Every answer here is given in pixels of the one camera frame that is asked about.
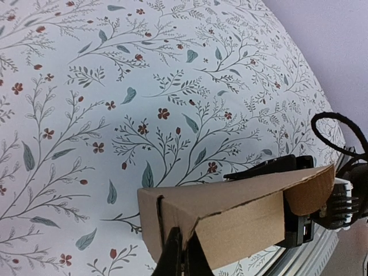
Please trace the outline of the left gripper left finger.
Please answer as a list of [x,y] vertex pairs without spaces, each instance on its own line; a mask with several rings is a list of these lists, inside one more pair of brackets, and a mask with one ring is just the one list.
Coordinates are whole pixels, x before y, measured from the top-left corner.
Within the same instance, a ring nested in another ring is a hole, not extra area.
[[179,275],[182,275],[182,234],[178,227],[173,227],[154,269],[154,276]]

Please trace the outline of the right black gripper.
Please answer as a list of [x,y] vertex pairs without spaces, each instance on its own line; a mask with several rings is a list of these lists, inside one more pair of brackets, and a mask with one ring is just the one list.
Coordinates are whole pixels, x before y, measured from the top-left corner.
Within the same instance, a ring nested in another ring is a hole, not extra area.
[[[314,168],[313,157],[310,155],[295,156],[287,155],[275,159],[264,161],[248,170],[225,174],[224,179],[237,181],[248,179],[260,175],[284,173],[294,170],[302,170],[306,168]],[[313,240],[312,231],[314,223],[310,215],[297,216],[292,213],[290,206],[283,194],[283,209],[285,217],[285,238],[276,244],[278,247],[295,248]]]

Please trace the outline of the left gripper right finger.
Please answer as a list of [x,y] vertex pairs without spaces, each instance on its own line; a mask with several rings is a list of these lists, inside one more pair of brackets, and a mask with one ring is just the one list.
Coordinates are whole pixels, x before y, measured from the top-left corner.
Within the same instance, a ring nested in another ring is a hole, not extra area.
[[185,276],[214,276],[196,232],[187,243],[183,260]]

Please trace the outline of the brown cardboard box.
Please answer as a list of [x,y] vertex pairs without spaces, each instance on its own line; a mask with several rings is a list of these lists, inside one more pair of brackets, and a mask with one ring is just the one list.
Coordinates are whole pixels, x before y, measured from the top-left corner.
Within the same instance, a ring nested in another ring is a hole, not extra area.
[[198,237],[211,269],[219,269],[285,238],[284,206],[305,216],[332,193],[333,165],[238,181],[141,188],[137,192],[143,241],[154,261],[177,227],[182,248]]

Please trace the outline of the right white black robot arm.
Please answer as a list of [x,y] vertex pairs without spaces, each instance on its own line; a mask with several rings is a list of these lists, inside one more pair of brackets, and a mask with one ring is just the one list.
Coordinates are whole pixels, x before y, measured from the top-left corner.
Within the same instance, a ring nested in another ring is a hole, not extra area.
[[[293,154],[270,159],[246,171],[224,175],[225,179],[237,181],[258,175],[284,173],[313,168],[310,155],[295,156]],[[329,230],[340,230],[349,227],[358,219],[367,217],[367,186],[362,182],[367,179],[367,164],[353,164],[342,177],[336,178],[333,190],[324,205],[317,211],[298,216],[291,210],[291,204],[284,200],[285,239],[277,246],[294,248],[311,242],[315,224]]]

